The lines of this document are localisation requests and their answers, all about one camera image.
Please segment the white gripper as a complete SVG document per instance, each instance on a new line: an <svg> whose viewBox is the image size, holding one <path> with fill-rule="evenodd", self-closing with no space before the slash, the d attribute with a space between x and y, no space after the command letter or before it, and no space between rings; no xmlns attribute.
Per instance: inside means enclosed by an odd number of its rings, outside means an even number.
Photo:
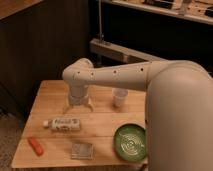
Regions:
<svg viewBox="0 0 213 171"><path fill-rule="evenodd" d="M88 95L88 86L70 86L69 87L69 94L68 94L68 101L70 105L66 105L63 108L63 114L66 114L73 106L79 105L86 105L89 102L89 95ZM90 109L91 112L94 111L94 106L91 103L86 105Z"/></svg>

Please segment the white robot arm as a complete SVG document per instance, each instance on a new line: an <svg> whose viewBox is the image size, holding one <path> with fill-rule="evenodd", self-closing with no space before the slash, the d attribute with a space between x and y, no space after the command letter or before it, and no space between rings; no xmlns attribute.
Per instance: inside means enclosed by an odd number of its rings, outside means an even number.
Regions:
<svg viewBox="0 0 213 171"><path fill-rule="evenodd" d="M82 58L62 78L73 105L89 85L146 93L148 171L213 171L213 77L201 65L157 60L95 68Z"/></svg>

